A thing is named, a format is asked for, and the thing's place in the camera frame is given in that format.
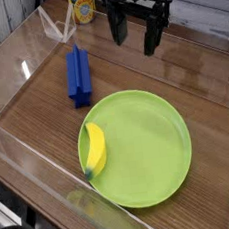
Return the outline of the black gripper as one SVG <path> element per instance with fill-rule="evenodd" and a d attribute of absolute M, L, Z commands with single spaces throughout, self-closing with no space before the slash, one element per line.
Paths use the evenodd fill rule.
<path fill-rule="evenodd" d="M 169 17 L 172 0 L 103 0 L 114 42 L 120 46 L 127 36 L 127 15 L 146 19 L 144 54 L 151 56 L 160 44 L 163 23 Z"/>

